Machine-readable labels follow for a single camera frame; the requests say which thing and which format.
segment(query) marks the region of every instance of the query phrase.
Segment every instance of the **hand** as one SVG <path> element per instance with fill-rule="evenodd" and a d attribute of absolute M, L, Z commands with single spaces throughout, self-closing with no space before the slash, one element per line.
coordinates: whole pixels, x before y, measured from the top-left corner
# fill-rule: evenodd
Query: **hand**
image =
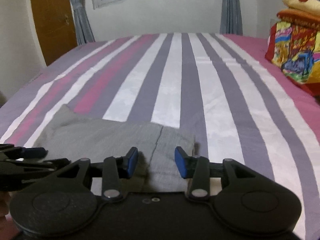
<path fill-rule="evenodd" d="M 14 225 L 11 219 L 7 220 L 6 215 L 9 213 L 9 204 L 10 195 L 8 192 L 0 191 L 0 232 L 1 240 L 10 240 L 12 239 L 19 230 Z"/>

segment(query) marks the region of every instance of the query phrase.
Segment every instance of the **brown door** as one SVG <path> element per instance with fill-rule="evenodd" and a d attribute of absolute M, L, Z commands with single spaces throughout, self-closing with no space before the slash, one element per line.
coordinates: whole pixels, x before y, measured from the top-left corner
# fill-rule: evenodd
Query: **brown door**
<path fill-rule="evenodd" d="M 31 0 L 41 50 L 47 65 L 77 46 L 69 0 Z"/>

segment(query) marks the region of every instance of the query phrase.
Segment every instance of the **folded gray cloth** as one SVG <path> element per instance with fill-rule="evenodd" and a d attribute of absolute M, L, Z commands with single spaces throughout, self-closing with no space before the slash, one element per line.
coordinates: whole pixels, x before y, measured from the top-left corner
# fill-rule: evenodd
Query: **folded gray cloth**
<path fill-rule="evenodd" d="M 180 130 L 155 123 L 128 124 L 92 119 L 73 113 L 66 105 L 54 115 L 34 147 L 48 150 L 46 159 L 90 158 L 92 163 L 106 157 L 123 156 L 131 147 L 139 150 L 134 176 L 122 180 L 130 192 L 185 191 L 187 182 L 180 177 L 174 150 L 181 146 L 192 154 L 195 138 Z M 91 191 L 101 195 L 101 180 L 94 179 Z"/>

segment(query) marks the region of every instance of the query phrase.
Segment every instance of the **curtain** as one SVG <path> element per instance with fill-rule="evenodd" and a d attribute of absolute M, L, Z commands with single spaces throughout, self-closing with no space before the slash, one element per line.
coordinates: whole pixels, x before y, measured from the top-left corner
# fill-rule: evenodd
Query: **curtain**
<path fill-rule="evenodd" d="M 84 8 L 84 0 L 70 0 L 73 11 L 76 27 L 76 37 L 78 45 L 94 42 L 94 37 Z"/>
<path fill-rule="evenodd" d="M 239 0 L 222 0 L 220 33 L 242 35 L 242 17 Z"/>

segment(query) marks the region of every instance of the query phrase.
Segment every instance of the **striped bed sheet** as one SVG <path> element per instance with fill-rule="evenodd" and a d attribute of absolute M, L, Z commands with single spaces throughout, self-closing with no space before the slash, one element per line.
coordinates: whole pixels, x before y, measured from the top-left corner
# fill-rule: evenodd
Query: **striped bed sheet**
<path fill-rule="evenodd" d="M 61 105 L 89 117 L 189 131 L 211 162 L 233 158 L 292 190 L 295 233 L 320 237 L 320 107 L 264 59 L 263 39 L 169 33 L 68 52 L 0 109 L 0 143 L 31 147 Z"/>

